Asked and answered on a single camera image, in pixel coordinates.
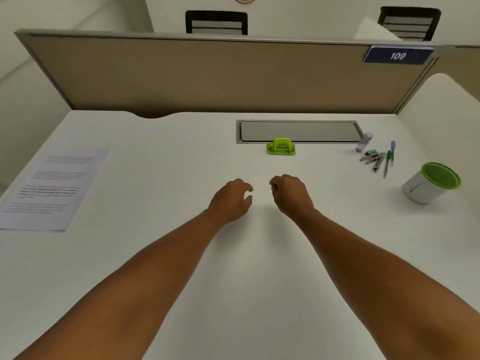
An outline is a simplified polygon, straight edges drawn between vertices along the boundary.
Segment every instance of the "green lid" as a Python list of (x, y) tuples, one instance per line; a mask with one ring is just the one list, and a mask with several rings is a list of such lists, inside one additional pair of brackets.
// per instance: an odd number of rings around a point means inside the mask
[(446, 165), (435, 162), (425, 163), (422, 165), (421, 171), (426, 179), (439, 187), (447, 190), (460, 187), (459, 175)]

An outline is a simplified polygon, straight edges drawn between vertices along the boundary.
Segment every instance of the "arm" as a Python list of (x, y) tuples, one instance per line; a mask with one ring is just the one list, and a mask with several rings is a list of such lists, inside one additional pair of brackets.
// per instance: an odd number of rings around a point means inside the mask
[(276, 176), (270, 184), (280, 211), (303, 231), (385, 357), (480, 357), (476, 310), (405, 260), (323, 216), (298, 178)]
[(133, 256), (16, 360), (140, 360), (213, 237), (248, 212), (252, 190), (228, 182), (207, 210)]

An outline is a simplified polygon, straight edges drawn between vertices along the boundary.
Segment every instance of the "number sign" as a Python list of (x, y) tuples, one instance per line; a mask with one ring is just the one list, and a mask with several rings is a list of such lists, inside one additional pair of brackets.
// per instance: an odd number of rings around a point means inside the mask
[(372, 46), (364, 63), (423, 64), (434, 52), (428, 47)]

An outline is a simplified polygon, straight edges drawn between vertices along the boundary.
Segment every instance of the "document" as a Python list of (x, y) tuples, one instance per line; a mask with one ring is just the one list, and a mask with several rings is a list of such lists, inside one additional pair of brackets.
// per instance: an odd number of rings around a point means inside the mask
[(109, 151), (45, 154), (0, 207), (0, 230), (65, 231)]

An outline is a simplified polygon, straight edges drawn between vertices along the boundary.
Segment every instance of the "desk surface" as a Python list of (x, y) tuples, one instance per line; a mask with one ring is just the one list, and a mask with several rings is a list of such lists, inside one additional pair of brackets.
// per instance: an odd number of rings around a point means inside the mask
[[(383, 180), (358, 162), (354, 145), (298, 144), (294, 157), (267, 155), (264, 144), (236, 144), (237, 119), (357, 120), (375, 134), (369, 147), (385, 150), (396, 140), (395, 167)], [(0, 231), (2, 360), (235, 178), (253, 185), (253, 206), (212, 241), (145, 359), (383, 359), (307, 239), (274, 205), (268, 182), (284, 173), (305, 182), (327, 217), (480, 309), (479, 226), (455, 191), (427, 206), (403, 196), (399, 186), (427, 160), (394, 115), (146, 120), (72, 111), (37, 154), (63, 146), (108, 148), (110, 155), (65, 233)]]

